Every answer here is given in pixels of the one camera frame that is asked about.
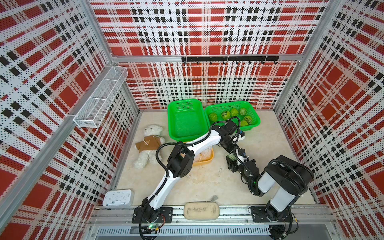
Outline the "white foam net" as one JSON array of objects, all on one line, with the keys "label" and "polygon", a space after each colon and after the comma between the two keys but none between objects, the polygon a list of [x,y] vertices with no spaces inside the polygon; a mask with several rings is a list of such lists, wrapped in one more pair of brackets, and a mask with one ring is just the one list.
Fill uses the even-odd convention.
[{"label": "white foam net", "polygon": [[238,171],[239,169],[238,160],[233,153],[226,155],[226,161],[227,161],[228,169],[231,170],[232,173],[235,173]]}]

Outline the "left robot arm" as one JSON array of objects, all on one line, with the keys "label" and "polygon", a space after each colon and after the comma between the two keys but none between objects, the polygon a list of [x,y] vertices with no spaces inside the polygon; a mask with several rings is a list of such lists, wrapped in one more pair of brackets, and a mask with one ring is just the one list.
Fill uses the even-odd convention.
[{"label": "left robot arm", "polygon": [[[245,133],[240,129],[240,125],[239,117],[231,117],[226,121],[213,123],[206,134],[193,141],[162,144],[156,151],[156,160],[165,170],[165,174],[154,192],[145,198],[139,207],[141,210],[138,215],[139,223],[156,221],[168,194],[175,184],[191,171],[195,157],[202,151],[214,145],[220,145],[228,153],[232,153],[237,142],[244,139]],[[160,161],[159,153],[167,146],[174,148],[165,165]]]}]

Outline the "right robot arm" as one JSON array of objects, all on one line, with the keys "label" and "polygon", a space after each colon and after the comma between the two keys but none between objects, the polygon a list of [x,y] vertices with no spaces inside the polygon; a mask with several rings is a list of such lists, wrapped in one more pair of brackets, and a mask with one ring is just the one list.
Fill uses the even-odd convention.
[{"label": "right robot arm", "polygon": [[275,185],[279,188],[268,201],[265,208],[266,218],[270,222],[278,222],[283,212],[309,189],[314,173],[308,167],[283,155],[271,160],[261,172],[255,160],[245,154],[235,154],[241,179],[248,185],[252,195],[262,197]]}]

